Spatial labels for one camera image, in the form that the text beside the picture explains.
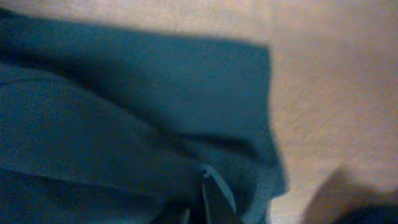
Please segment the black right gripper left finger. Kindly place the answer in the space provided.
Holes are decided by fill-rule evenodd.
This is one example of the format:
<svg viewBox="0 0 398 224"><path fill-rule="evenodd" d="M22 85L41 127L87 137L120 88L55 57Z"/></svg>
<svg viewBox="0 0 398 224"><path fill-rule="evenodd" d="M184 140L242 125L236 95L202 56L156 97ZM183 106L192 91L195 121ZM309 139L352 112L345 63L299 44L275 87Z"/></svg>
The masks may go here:
<svg viewBox="0 0 398 224"><path fill-rule="evenodd" d="M179 224L189 224L190 223L190 208L182 208L178 218Z"/></svg>

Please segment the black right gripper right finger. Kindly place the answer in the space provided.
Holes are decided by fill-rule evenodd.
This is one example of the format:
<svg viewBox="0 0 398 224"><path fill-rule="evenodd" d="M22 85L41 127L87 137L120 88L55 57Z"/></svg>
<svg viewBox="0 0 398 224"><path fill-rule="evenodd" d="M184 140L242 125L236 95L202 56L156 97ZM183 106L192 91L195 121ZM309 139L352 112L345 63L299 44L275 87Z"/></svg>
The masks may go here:
<svg viewBox="0 0 398 224"><path fill-rule="evenodd" d="M202 166L201 197L207 224L244 224L236 214L234 195L219 173Z"/></svg>

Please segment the black leggings red waistband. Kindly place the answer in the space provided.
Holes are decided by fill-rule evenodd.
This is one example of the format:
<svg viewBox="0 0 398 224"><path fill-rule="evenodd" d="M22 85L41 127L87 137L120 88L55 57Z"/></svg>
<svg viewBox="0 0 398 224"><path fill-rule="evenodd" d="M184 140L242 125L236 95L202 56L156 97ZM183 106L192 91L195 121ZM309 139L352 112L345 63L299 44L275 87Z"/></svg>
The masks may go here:
<svg viewBox="0 0 398 224"><path fill-rule="evenodd" d="M1 222L206 223L202 166L265 223L286 191L266 47L1 10Z"/></svg>

